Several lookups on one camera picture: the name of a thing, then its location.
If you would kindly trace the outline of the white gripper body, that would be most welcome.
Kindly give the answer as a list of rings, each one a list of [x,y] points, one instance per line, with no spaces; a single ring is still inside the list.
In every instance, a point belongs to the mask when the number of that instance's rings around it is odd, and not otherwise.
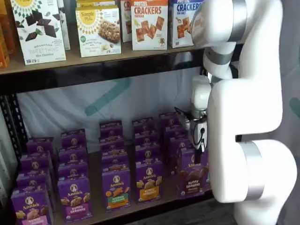
[[[207,120],[192,120],[190,122],[189,139],[197,150],[205,150],[207,145]]]

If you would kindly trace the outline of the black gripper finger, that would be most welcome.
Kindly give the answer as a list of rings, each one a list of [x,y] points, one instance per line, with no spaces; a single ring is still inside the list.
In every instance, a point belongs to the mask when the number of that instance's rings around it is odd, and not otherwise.
[[[205,153],[205,141],[201,140],[196,150],[196,164],[200,164],[202,156]]]

